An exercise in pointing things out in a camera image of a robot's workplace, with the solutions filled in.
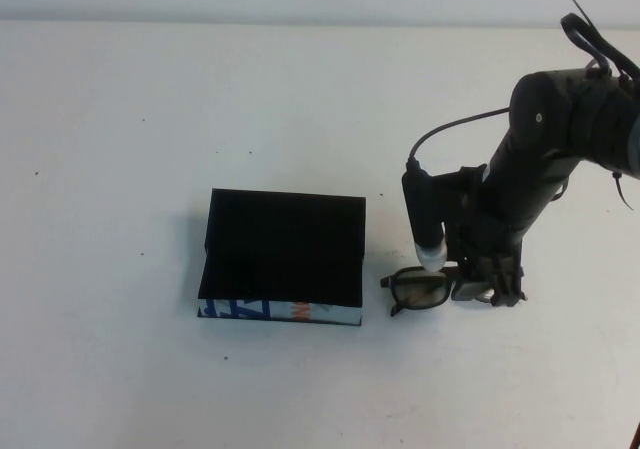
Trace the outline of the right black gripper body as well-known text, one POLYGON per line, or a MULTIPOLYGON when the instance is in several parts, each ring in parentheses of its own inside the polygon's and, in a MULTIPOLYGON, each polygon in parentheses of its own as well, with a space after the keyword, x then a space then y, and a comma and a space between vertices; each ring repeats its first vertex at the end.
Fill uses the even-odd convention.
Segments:
POLYGON ((503 221, 474 210, 463 210, 446 218, 448 260, 457 264, 468 280, 481 280, 479 257, 511 258, 512 272, 523 276, 521 265, 522 238, 503 221))

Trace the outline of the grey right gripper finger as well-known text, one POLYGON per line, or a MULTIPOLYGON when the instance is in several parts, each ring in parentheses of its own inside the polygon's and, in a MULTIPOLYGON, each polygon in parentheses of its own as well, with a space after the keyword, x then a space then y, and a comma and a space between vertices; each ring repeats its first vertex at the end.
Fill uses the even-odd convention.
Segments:
POLYGON ((486 281, 470 281, 458 278, 452 283, 451 299, 454 301, 490 303, 492 297, 493 288, 486 281))

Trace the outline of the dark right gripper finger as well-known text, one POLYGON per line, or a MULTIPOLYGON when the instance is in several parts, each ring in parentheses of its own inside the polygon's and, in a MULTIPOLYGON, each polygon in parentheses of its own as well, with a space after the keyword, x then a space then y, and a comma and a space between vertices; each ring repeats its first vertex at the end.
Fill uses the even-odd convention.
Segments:
POLYGON ((495 257, 492 260, 491 276, 493 307, 511 308, 526 299, 521 288, 524 271, 518 255, 495 257))

